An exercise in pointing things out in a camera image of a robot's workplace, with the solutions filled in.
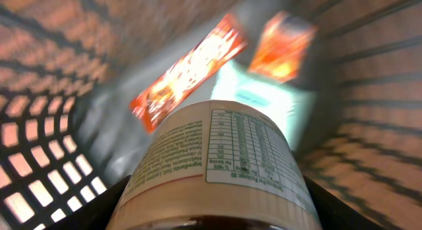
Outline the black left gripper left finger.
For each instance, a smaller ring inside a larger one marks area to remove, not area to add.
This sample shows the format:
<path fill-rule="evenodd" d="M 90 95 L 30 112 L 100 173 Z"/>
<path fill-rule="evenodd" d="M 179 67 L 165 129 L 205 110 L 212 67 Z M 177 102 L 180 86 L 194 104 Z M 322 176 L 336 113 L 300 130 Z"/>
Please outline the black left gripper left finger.
<path fill-rule="evenodd" d="M 126 176 L 71 215 L 50 225 L 46 230 L 104 230 L 129 182 Z"/>

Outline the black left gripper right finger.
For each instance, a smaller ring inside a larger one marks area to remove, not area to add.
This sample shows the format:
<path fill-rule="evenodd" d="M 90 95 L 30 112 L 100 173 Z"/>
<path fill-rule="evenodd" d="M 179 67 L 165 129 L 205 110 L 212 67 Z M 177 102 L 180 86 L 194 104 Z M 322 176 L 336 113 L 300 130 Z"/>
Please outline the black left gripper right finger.
<path fill-rule="evenodd" d="M 304 176 L 324 230 L 385 230 Z"/>

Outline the mint green wet wipes pack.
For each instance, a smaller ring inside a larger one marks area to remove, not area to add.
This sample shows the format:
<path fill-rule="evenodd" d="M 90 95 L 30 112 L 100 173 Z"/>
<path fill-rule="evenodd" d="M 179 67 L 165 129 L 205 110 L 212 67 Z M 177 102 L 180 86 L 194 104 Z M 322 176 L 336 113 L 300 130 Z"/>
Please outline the mint green wet wipes pack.
<path fill-rule="evenodd" d="M 316 94 L 250 74 L 242 65 L 230 61 L 217 72 L 211 98 L 236 101 L 265 114 L 278 126 L 291 150 L 295 151 L 315 104 Z"/>

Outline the red chocolate bar wrapper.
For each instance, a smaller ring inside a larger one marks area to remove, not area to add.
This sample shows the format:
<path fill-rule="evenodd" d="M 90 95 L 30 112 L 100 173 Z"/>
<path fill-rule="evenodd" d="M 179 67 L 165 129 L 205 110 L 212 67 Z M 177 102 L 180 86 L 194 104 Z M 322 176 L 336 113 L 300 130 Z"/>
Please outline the red chocolate bar wrapper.
<path fill-rule="evenodd" d="M 151 133 L 184 100 L 247 46 L 238 19 L 225 15 L 190 52 L 182 56 L 130 103 L 132 114 Z"/>

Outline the green lid seasoning jar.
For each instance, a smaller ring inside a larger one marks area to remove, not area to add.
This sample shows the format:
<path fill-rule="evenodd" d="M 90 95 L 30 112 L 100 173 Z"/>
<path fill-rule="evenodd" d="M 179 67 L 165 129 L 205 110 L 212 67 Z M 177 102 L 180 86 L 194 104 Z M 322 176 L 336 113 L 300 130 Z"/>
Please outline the green lid seasoning jar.
<path fill-rule="evenodd" d="M 166 118 L 108 229 L 320 229 L 286 138 L 266 115 L 211 100 Z"/>

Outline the small orange juice packet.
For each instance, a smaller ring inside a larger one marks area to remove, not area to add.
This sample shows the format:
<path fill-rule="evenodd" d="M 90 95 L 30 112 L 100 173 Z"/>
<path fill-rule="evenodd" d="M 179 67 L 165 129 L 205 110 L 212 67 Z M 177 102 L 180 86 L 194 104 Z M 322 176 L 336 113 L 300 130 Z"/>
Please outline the small orange juice packet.
<path fill-rule="evenodd" d="M 260 35 L 248 71 L 283 83 L 299 73 L 317 27 L 285 11 L 274 15 Z"/>

